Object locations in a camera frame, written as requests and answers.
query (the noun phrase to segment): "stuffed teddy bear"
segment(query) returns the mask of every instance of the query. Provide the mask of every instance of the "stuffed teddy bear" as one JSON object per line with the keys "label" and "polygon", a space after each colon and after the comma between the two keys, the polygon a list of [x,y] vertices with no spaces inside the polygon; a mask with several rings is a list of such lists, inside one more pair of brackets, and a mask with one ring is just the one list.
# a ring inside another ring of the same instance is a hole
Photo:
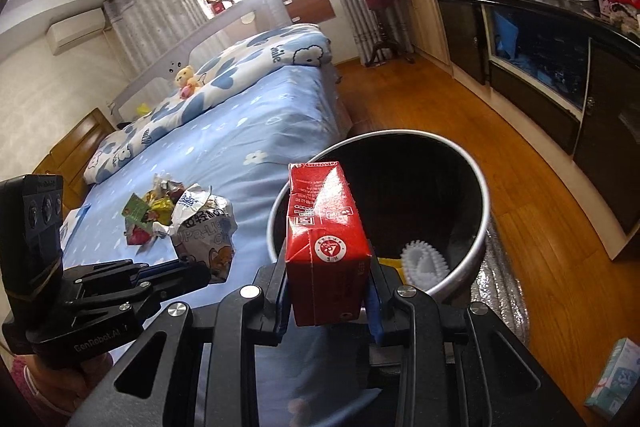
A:
{"label": "stuffed teddy bear", "polygon": [[180,98],[186,100],[199,88],[202,87],[200,80],[195,77],[195,71],[192,66],[187,66],[178,71],[175,75],[175,83],[180,90]]}

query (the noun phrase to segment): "screw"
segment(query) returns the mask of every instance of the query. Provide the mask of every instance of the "screw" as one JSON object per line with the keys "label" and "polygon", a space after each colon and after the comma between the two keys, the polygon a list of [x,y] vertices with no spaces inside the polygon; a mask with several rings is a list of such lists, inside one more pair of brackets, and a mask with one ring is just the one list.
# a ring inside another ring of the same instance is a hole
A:
{"label": "screw", "polygon": [[414,297],[417,293],[417,290],[413,286],[409,286],[408,284],[398,286],[398,289],[396,291],[398,292],[399,296],[405,297],[407,299]]}
{"label": "screw", "polygon": [[258,286],[254,286],[253,284],[248,284],[247,286],[243,286],[240,288],[240,296],[245,299],[253,299],[260,295],[260,288]]}
{"label": "screw", "polygon": [[469,304],[469,309],[473,314],[486,315],[486,313],[489,311],[489,306],[484,304],[484,302],[476,301]]}
{"label": "screw", "polygon": [[167,311],[172,317],[179,317],[187,311],[187,305],[184,302],[174,302],[169,304]]}

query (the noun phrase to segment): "human hand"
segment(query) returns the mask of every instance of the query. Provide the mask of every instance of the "human hand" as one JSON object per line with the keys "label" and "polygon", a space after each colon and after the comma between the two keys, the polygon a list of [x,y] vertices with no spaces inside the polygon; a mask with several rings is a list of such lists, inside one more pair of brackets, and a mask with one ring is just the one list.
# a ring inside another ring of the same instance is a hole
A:
{"label": "human hand", "polygon": [[37,355],[25,355],[21,359],[42,397],[69,413],[78,408],[113,366],[109,353],[81,362],[82,372],[77,369],[50,369]]}

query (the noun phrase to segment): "cabinet handle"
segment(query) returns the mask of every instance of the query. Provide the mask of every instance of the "cabinet handle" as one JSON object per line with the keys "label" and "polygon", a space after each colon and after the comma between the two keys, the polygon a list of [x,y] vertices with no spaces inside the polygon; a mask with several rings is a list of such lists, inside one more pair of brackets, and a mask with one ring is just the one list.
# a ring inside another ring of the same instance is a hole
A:
{"label": "cabinet handle", "polygon": [[592,96],[588,96],[587,97],[587,103],[584,105],[584,112],[588,115],[591,116],[591,113],[593,112],[593,108],[596,106],[596,101]]}

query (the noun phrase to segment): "air conditioner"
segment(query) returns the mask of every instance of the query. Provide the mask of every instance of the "air conditioner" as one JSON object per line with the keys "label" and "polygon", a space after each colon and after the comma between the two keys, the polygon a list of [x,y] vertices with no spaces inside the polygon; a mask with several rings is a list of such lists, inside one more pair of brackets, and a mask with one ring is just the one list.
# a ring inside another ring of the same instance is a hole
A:
{"label": "air conditioner", "polygon": [[47,42],[51,53],[60,55],[97,35],[103,28],[104,13],[96,8],[51,25],[47,30]]}

